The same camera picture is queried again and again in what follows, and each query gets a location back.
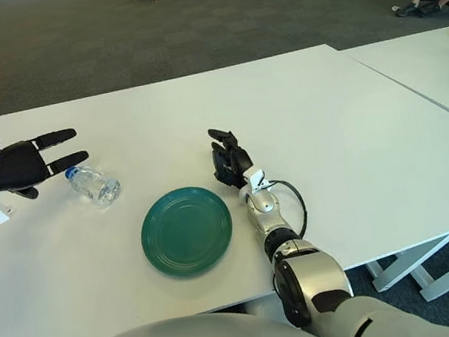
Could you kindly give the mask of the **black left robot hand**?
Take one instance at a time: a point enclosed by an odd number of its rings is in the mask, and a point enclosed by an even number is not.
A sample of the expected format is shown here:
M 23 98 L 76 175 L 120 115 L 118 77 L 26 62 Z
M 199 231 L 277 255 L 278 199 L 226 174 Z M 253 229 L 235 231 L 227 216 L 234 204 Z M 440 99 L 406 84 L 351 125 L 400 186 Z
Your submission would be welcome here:
M 47 163 L 41 151 L 76 137 L 72 128 L 45 133 L 37 138 L 19 141 L 0 150 L 0 191 L 36 199 L 35 188 L 48 178 L 56 176 L 89 158 L 86 150 L 78 151 Z

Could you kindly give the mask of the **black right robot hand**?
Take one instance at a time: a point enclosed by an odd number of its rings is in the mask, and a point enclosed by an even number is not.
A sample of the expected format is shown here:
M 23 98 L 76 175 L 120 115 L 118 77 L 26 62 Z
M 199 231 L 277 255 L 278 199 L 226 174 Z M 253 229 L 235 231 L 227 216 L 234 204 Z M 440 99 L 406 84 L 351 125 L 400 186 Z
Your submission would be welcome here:
M 208 135 L 214 139 L 211 143 L 214 176 L 224 185 L 243 188 L 246 185 L 243 173 L 253 166 L 248 153 L 240 147 L 231 131 L 224 132 L 210 128 Z

